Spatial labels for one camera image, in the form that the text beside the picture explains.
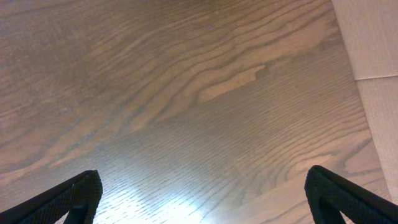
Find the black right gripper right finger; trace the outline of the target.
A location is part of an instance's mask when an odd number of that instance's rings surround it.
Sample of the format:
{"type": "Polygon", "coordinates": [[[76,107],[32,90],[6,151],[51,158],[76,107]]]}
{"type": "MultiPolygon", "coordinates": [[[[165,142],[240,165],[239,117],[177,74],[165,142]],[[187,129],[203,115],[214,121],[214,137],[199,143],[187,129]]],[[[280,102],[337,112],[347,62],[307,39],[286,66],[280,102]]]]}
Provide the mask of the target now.
{"type": "Polygon", "coordinates": [[[322,167],[310,168],[305,194],[316,224],[397,224],[397,205],[322,167]]]}

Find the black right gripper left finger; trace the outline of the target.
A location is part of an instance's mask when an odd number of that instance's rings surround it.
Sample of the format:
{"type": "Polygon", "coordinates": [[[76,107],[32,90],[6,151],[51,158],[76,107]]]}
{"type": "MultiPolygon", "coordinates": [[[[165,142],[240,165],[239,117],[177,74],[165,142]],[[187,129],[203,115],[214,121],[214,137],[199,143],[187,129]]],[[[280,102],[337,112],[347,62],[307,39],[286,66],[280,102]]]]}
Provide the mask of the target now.
{"type": "Polygon", "coordinates": [[[97,170],[86,170],[51,189],[1,212],[1,223],[92,224],[103,186],[97,170]]]}

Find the cardboard box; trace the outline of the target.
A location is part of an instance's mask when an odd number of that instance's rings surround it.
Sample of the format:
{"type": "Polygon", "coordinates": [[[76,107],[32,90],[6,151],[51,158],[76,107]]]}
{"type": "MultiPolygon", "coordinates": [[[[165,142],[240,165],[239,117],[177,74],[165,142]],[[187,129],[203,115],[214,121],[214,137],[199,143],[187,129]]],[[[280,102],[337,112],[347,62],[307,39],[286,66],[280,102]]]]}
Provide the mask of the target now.
{"type": "Polygon", "coordinates": [[[333,0],[391,200],[397,202],[397,0],[333,0]]]}

